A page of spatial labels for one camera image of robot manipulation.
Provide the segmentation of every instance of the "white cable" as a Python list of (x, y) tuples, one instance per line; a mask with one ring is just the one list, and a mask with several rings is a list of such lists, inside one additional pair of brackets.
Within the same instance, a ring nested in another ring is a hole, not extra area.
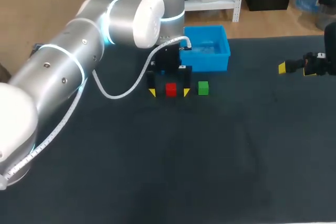
[(74, 112), (75, 108), (78, 105), (78, 102), (83, 94), (83, 90), (86, 85), (86, 82), (87, 81), (85, 80), (83, 85), (78, 89), (76, 97), (73, 100), (67, 113), (65, 114), (63, 119), (60, 121), (60, 123), (56, 126), (56, 128), (49, 134), (49, 136), (36, 149), (34, 149), (30, 154), (28, 154), (23, 160), (21, 160), (12, 169), (6, 172), (3, 176), (0, 175), (0, 177), (2, 177), (2, 180), (0, 178), (0, 189), (3, 190), (3, 186), (4, 186), (3, 179), (6, 179), (6, 182), (8, 182), (8, 180), (10, 180), (15, 174), (17, 174), (28, 163), (30, 163), (38, 154), (40, 154), (54, 140), (54, 138), (58, 135), (58, 133), (63, 129), (63, 127), (66, 125), (66, 123), (68, 122), (72, 113)]
[(143, 69), (141, 70), (140, 75), (139, 75), (138, 79), (136, 80), (136, 82), (134, 83), (134, 85), (133, 85), (128, 91), (126, 91), (124, 94), (121, 94), (121, 95), (109, 95), (109, 94), (107, 94), (106, 91), (105, 91), (105, 89), (104, 89), (104, 87), (102, 86), (102, 84), (101, 84), (101, 82), (100, 82), (98, 76), (97, 76), (97, 72), (94, 70), (94, 71), (92, 72), (92, 74), (93, 74), (93, 77), (94, 77), (94, 79), (95, 79), (95, 81), (96, 81), (96, 83), (97, 83), (97, 86), (98, 86), (100, 92), (101, 92), (106, 98), (108, 98), (108, 99), (112, 99), (112, 100), (117, 100), (117, 99), (121, 99), (121, 98), (126, 97), (127, 95), (129, 95), (130, 93), (132, 93), (132, 92), (136, 89), (136, 87), (139, 85), (139, 83), (140, 83), (142, 77), (144, 76), (144, 74), (145, 74), (145, 72), (146, 72), (146, 70), (147, 70), (148, 65), (150, 64), (150, 62), (151, 62), (151, 60), (152, 60), (152, 58), (153, 58), (153, 56), (154, 56), (159, 50), (161, 50), (162, 48), (164, 48), (164, 47), (166, 47), (166, 46), (168, 46), (168, 45), (170, 45), (170, 44), (179, 42), (179, 41), (181, 41), (181, 40), (186, 40), (186, 41), (187, 41), (187, 47), (188, 47), (188, 48), (191, 48), (191, 47), (192, 47), (190, 39), (189, 39), (188, 37), (186, 37), (186, 36), (177, 37), (177, 38), (175, 38), (175, 39), (169, 40), (169, 41), (167, 41), (167, 42), (165, 42), (165, 43), (159, 45), (158, 47), (156, 47), (156, 48), (149, 54), (149, 56), (148, 56), (148, 58), (147, 58), (147, 61), (146, 61), (145, 65), (143, 66)]

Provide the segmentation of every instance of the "black table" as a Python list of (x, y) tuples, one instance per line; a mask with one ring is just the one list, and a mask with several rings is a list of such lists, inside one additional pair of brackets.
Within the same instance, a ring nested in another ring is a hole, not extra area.
[[(0, 223), (336, 221), (336, 78), (278, 74), (285, 59), (323, 52), (323, 38), (229, 43), (227, 73), (194, 76), (208, 97), (155, 99), (143, 82), (110, 101), (91, 78), (65, 129), (0, 192)], [(130, 87), (147, 54), (107, 51), (107, 91)]]

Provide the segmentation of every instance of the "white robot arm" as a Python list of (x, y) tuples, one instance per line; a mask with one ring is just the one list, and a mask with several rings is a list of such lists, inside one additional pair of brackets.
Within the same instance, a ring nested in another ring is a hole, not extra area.
[(151, 48), (183, 36), (183, 27), (184, 0), (86, 0), (59, 35), (0, 85), (0, 189), (27, 173), (29, 165), (8, 181), (2, 176), (34, 149), (37, 129), (84, 84), (107, 46)]

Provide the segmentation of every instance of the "dark gray mat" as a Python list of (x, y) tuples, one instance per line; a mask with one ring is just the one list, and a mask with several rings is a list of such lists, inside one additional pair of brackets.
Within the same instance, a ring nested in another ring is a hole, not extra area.
[[(336, 77), (278, 75), (322, 37), (230, 40), (211, 95), (105, 99), (93, 80), (54, 143), (0, 192), (0, 223), (336, 221)], [(98, 75), (125, 91), (146, 57), (112, 48)], [(43, 130), (49, 132), (62, 111)]]

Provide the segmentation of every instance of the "white shelf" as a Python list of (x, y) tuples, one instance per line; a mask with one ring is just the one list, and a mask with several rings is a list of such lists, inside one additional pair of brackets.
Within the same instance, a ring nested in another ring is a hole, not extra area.
[(187, 0), (185, 10), (187, 12), (194, 10), (224, 10), (235, 8), (234, 0), (222, 0), (216, 2), (202, 3), (200, 0)]
[(223, 10), (223, 9), (233, 9), (233, 22), (239, 21), (240, 6), (242, 0), (223, 0), (210, 3), (202, 3), (199, 0), (187, 0), (185, 2), (185, 10)]

